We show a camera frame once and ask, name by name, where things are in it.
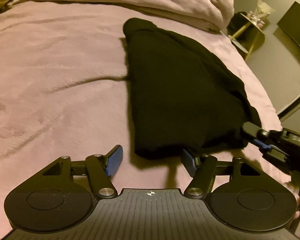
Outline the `round side table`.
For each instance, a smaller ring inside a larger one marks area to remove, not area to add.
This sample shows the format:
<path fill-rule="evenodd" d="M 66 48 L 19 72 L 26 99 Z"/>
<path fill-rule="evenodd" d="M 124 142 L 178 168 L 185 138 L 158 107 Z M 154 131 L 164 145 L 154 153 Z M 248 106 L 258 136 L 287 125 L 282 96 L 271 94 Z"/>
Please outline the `round side table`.
<path fill-rule="evenodd" d="M 245 18 L 248 22 L 233 35 L 228 34 L 228 38 L 230 38 L 244 61 L 247 61 L 249 56 L 264 44 L 266 35 L 254 21 L 247 16 Z"/>

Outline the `wall television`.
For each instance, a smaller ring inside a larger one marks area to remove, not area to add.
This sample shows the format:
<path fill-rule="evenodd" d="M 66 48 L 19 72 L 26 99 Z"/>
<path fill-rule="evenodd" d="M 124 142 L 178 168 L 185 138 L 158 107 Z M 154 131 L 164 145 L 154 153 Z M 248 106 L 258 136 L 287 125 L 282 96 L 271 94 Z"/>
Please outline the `wall television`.
<path fill-rule="evenodd" d="M 300 48 L 300 3 L 295 1 L 278 21 L 277 26 Z"/>

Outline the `black garment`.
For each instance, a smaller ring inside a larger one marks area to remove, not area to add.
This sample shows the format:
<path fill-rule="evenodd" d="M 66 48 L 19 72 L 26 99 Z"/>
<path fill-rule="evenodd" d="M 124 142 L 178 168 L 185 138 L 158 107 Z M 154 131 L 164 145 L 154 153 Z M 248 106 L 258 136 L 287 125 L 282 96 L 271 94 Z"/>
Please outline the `black garment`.
<path fill-rule="evenodd" d="M 158 160 L 244 148 L 261 120 L 244 83 L 197 41 L 131 18 L 127 41 L 135 153 Z"/>

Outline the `white paper bouquet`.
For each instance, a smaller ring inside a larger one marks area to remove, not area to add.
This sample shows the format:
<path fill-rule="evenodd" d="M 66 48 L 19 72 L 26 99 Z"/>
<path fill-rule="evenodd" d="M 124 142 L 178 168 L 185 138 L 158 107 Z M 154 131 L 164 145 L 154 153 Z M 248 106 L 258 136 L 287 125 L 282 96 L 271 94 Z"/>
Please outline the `white paper bouquet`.
<path fill-rule="evenodd" d="M 270 14 L 274 13 L 275 9 L 269 6 L 266 2 L 262 0 L 257 1 L 257 7 L 255 9 L 254 15 L 259 18 L 267 18 Z"/>

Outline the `dark clothes on side table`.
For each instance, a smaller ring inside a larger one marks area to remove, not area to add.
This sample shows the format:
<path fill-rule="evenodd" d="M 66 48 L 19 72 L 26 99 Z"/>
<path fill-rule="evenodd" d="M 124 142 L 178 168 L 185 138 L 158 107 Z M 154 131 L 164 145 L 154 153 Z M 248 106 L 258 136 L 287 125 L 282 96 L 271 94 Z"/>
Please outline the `dark clothes on side table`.
<path fill-rule="evenodd" d="M 230 23 L 227 27 L 227 31 L 229 35 L 233 35 L 241 27 L 243 27 L 243 25 L 245 25 L 248 22 L 245 16 L 247 16 L 247 13 L 244 11 L 234 14 L 233 18 L 230 20 Z"/>

